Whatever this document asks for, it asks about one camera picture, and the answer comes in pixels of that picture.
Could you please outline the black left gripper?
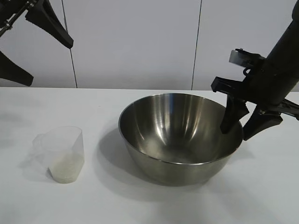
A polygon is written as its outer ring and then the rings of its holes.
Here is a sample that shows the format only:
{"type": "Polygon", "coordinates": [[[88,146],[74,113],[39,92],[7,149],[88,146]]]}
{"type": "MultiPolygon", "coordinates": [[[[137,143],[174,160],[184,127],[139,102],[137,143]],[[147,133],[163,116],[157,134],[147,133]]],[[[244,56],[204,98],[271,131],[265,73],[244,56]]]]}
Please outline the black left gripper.
{"type": "MultiPolygon", "coordinates": [[[[13,23],[32,6],[31,0],[0,1],[0,36],[12,28],[13,23]]],[[[49,0],[38,0],[25,15],[27,21],[43,29],[68,49],[74,40],[60,23],[49,0]]],[[[0,78],[31,86],[33,76],[0,53],[0,78]]]]}

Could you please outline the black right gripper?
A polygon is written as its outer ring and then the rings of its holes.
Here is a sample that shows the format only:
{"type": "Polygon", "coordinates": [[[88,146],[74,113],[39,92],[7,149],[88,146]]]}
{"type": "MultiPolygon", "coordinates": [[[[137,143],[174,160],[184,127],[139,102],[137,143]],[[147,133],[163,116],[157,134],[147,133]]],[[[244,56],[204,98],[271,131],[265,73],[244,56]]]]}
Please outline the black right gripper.
{"type": "Polygon", "coordinates": [[[245,68],[243,81],[216,77],[211,84],[214,92],[227,94],[226,109],[220,129],[227,134],[249,113],[246,102],[256,104],[250,119],[243,127],[244,140],[281,124],[281,113],[299,118],[299,106],[285,97],[299,81],[299,64],[282,68],[263,62],[245,68]]]}

